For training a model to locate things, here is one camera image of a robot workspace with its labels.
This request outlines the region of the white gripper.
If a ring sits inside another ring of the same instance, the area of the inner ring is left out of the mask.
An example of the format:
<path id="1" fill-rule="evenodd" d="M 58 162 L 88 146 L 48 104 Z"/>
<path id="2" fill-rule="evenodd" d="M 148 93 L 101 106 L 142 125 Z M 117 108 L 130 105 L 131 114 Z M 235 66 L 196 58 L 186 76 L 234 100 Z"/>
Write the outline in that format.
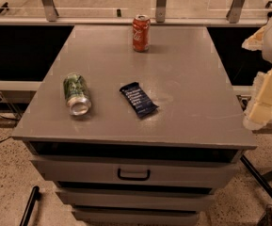
<path id="1" fill-rule="evenodd" d="M 265 27 L 245 39 L 242 47 L 249 51 L 262 50 L 264 60 L 272 63 L 272 17 Z M 259 130 L 272 119 L 272 69 L 267 73 L 257 72 L 244 115 L 243 124 L 248 130 Z"/>

